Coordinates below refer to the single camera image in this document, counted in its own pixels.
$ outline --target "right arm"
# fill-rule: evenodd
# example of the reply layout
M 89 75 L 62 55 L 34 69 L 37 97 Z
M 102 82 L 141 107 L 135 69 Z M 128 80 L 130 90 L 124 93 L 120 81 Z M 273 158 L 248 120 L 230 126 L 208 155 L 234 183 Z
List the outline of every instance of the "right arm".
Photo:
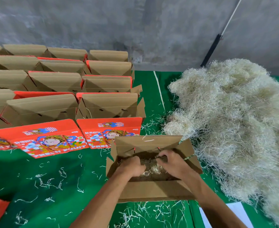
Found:
M 171 150 L 159 153 L 159 156 L 164 155 L 167 156 L 168 162 L 158 158 L 157 163 L 188 186 L 213 228 L 247 228 L 179 154 Z

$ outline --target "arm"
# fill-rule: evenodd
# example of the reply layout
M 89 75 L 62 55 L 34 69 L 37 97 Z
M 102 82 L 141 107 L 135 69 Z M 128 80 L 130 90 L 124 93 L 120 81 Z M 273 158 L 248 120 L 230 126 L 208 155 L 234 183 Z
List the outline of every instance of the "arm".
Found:
M 161 159 L 157 159 L 157 163 L 188 186 L 213 228 L 246 228 L 244 223 L 209 188 L 200 175 L 187 165 L 179 154 L 171 150 L 164 150 L 160 152 L 159 156 L 163 155 L 167 156 L 168 162 L 165 163 Z
M 131 177 L 140 176 L 146 167 L 139 157 L 128 158 L 89 202 L 70 228 L 107 228 L 119 196 Z

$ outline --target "concrete wall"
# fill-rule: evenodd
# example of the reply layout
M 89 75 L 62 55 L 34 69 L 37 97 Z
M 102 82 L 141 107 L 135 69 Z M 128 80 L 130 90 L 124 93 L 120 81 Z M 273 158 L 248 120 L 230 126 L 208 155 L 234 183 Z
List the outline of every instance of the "concrete wall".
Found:
M 238 0 L 0 0 L 0 44 L 127 50 L 142 70 L 199 67 Z M 212 59 L 279 67 L 279 0 L 243 0 Z

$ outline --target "hand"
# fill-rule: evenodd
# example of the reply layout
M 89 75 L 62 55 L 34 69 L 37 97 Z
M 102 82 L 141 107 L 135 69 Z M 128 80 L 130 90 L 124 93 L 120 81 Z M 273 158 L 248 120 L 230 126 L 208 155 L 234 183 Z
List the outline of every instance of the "hand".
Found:
M 161 165 L 169 174 L 183 180 L 189 174 L 196 173 L 182 158 L 179 154 L 172 150 L 163 150 L 158 156 L 167 156 L 168 162 L 162 161 L 157 158 L 157 163 Z
M 146 166 L 141 165 L 139 157 L 134 156 L 122 161 L 115 172 L 124 173 L 132 178 L 140 176 L 145 172 L 145 169 Z

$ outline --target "green tabletop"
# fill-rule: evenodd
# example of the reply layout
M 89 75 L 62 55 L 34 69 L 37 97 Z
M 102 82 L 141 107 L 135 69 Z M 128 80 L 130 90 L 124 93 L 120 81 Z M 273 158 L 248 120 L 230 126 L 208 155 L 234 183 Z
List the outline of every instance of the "green tabletop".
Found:
M 134 86 L 143 85 L 141 97 L 145 99 L 147 115 L 141 135 L 161 134 L 164 116 L 176 107 L 167 86 L 181 73 L 156 72 L 156 75 L 165 109 L 153 71 L 136 71 Z M 83 149 L 40 159 L 19 149 L 0 151 L 0 199 L 11 201 L 0 227 L 69 227 L 106 181 L 107 156 L 107 149 Z M 201 176 L 225 203 L 231 202 L 213 179 L 212 170 Z M 273 227 L 259 205 L 243 206 L 255 228 Z M 110 227 L 204 225 L 195 201 L 162 201 L 118 204 Z

